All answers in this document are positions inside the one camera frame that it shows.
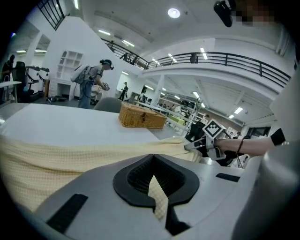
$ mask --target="black strip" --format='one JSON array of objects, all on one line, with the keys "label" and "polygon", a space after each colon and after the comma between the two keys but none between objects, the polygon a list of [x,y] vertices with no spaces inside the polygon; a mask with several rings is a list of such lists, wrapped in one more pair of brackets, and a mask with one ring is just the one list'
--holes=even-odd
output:
[{"label": "black strip", "polygon": [[217,178],[221,178],[221,179],[225,179],[228,181],[232,181],[232,182],[238,182],[240,177],[237,176],[233,176],[233,175],[229,175],[229,174],[225,174],[225,173],[218,173],[216,175]]},{"label": "black strip", "polygon": [[60,233],[64,233],[82,208],[87,196],[74,194],[53,216],[47,224]]}]

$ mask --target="backpack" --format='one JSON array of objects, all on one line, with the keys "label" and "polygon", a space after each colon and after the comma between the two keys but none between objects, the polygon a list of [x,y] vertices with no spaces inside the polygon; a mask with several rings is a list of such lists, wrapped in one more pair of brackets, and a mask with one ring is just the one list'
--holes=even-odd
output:
[{"label": "backpack", "polygon": [[83,83],[86,74],[90,71],[90,66],[80,65],[75,69],[74,73],[71,76],[71,81],[74,83],[81,84]]}]

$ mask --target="human arm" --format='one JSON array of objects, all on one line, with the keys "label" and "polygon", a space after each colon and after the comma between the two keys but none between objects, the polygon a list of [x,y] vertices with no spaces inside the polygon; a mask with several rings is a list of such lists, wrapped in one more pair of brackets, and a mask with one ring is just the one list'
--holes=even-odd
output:
[{"label": "human arm", "polygon": [[95,83],[106,91],[107,87],[101,82],[101,76],[97,75]]},{"label": "human arm", "polygon": [[[218,139],[215,141],[215,146],[219,147],[222,151],[229,150],[236,152],[239,149],[241,141],[242,139]],[[278,129],[271,137],[243,140],[239,153],[261,156],[284,141],[283,132],[281,129]]]}]

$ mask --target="wicker basket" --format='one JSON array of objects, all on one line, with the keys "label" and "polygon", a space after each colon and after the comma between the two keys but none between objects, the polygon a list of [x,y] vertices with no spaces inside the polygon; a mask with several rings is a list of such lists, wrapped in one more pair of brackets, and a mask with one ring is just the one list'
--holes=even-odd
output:
[{"label": "wicker basket", "polygon": [[162,114],[127,103],[122,103],[119,114],[122,126],[127,128],[163,128],[166,119]]}]

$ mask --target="white pillar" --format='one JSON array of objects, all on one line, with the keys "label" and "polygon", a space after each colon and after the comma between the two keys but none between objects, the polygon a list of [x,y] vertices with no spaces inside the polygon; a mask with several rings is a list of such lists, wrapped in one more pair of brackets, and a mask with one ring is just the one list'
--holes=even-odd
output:
[{"label": "white pillar", "polygon": [[151,101],[152,106],[156,106],[156,104],[158,103],[160,98],[160,93],[164,87],[164,83],[165,83],[165,75],[161,75],[157,87],[155,89],[154,98]]},{"label": "white pillar", "polygon": [[27,50],[26,56],[25,56],[25,65],[30,66],[33,60],[34,51],[36,50],[38,43],[42,37],[43,33],[39,32],[35,38],[32,40],[32,42],[29,45],[29,48]]}]

